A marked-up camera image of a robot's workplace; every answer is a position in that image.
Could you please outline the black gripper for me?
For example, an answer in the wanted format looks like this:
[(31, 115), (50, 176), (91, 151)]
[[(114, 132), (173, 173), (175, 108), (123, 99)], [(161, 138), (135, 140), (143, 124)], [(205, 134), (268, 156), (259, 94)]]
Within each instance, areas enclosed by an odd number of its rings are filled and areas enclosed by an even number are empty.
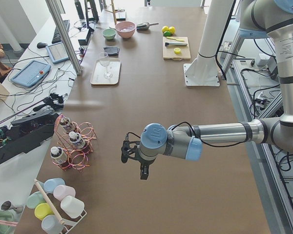
[(123, 145), (121, 147), (121, 162), (127, 163), (128, 159), (133, 159), (140, 162), (140, 179), (147, 180), (149, 176), (150, 161), (142, 158), (142, 153), (139, 153), (140, 141), (130, 141), (129, 134), (126, 133)]

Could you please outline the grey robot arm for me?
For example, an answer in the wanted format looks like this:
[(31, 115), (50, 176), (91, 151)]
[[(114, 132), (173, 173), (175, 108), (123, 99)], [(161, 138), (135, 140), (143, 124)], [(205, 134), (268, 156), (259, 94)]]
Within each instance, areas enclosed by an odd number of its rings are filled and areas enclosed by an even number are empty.
[(284, 113), (280, 117), (250, 122), (191, 125), (182, 122), (165, 128), (147, 125), (138, 141), (126, 138), (121, 160), (140, 162), (140, 178), (147, 179), (149, 166), (158, 155), (198, 160), (203, 144), (229, 147), (253, 141), (272, 144), (293, 153), (293, 0), (244, 0), (239, 35), (244, 39), (272, 38)]

